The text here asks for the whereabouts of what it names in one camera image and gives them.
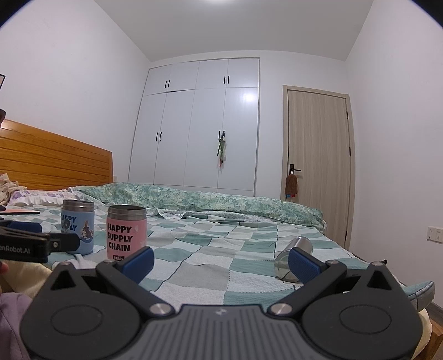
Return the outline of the left hand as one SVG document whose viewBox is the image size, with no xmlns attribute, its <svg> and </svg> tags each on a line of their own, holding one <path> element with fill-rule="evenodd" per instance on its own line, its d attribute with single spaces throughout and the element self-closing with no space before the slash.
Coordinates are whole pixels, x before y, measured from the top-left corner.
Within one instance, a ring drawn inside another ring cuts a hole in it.
<svg viewBox="0 0 443 360">
<path fill-rule="evenodd" d="M 8 271 L 8 265 L 6 263 L 0 262 L 0 274 L 4 274 Z"/>
</svg>

